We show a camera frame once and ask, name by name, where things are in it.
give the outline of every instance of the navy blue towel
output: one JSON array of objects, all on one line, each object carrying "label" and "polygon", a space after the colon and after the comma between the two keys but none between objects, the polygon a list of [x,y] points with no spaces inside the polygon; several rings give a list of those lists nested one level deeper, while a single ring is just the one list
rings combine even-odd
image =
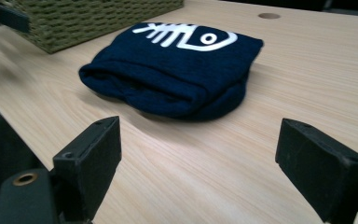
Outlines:
[{"label": "navy blue towel", "polygon": [[242,101],[263,41],[191,24],[139,23],[80,68],[90,89],[147,113],[217,119]]}]

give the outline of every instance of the screw hole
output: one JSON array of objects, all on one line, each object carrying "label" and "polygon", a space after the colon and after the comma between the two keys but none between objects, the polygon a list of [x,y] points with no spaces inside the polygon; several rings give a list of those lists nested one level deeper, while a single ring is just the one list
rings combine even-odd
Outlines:
[{"label": "screw hole", "polygon": [[13,185],[19,186],[19,187],[28,185],[28,184],[31,184],[32,182],[34,182],[36,179],[37,179],[36,173],[20,175],[19,177],[17,177],[16,179],[13,180]]},{"label": "screw hole", "polygon": [[74,153],[72,153],[72,152],[65,152],[65,153],[62,154],[62,156],[63,156],[64,158],[71,159],[71,158],[74,157]]},{"label": "screw hole", "polygon": [[275,13],[261,13],[258,15],[258,17],[267,20],[274,20],[274,19],[279,19],[281,16]]}]

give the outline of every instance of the wicker basket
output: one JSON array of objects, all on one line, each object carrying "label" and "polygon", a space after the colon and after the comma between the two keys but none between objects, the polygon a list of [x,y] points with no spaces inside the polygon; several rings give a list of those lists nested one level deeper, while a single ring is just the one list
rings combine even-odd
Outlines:
[{"label": "wicker basket", "polygon": [[30,19],[20,35],[47,53],[85,42],[183,6],[183,0],[0,0]]}]

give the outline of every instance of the table surface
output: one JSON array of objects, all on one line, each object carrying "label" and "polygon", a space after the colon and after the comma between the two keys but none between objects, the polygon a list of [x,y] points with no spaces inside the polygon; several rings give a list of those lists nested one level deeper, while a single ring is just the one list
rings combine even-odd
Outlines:
[{"label": "table surface", "polygon": [[150,21],[207,25],[265,42],[245,100],[225,117],[199,123],[148,116],[90,91],[79,67],[121,31],[48,55],[5,27],[0,112],[48,168],[92,122],[120,116],[123,159],[95,223],[322,223],[274,157],[282,118],[358,152],[358,17],[185,4]]}]

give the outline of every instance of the white fish bone print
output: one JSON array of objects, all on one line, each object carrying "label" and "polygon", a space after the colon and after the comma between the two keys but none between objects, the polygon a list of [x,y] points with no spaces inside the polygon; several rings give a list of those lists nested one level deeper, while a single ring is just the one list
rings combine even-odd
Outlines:
[{"label": "white fish bone print", "polygon": [[194,34],[194,31],[199,27],[198,25],[188,25],[188,24],[166,24],[162,23],[156,25],[155,23],[148,23],[146,27],[132,30],[135,34],[143,33],[146,31],[153,31],[146,38],[153,38],[152,43],[157,44],[161,41],[166,35],[170,35],[160,44],[163,48],[167,48],[175,41],[180,34],[184,34],[182,39],[176,45],[179,49],[193,49],[197,51],[211,51],[216,49],[221,49],[227,45],[230,45],[237,41],[238,37],[236,34],[231,32],[225,32],[228,35],[228,38],[215,43],[217,40],[217,35],[212,33],[204,34],[200,41],[206,46],[195,46],[187,44],[190,37]]}]

